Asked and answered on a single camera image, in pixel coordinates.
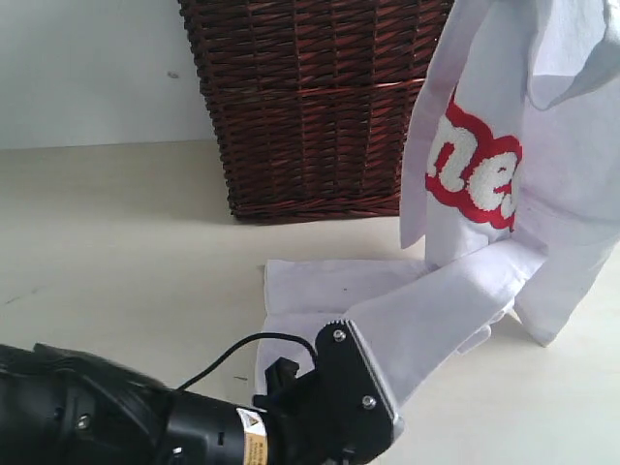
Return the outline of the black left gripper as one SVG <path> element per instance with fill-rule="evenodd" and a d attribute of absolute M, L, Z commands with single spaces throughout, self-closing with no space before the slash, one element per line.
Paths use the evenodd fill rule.
<path fill-rule="evenodd" d="M 348 441 L 315 371 L 280 357 L 265 371 L 266 393 L 253 397 L 263 410 L 269 464 L 369 464 L 375 457 Z"/>

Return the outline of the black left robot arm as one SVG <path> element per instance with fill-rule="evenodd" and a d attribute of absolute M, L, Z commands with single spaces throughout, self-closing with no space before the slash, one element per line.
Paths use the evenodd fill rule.
<path fill-rule="evenodd" d="M 354 345 L 327 343 L 299 375 L 281 358 L 251 407 L 169 388 L 104 358 L 1 350 L 5 464 L 365 464 L 393 416 Z"/>

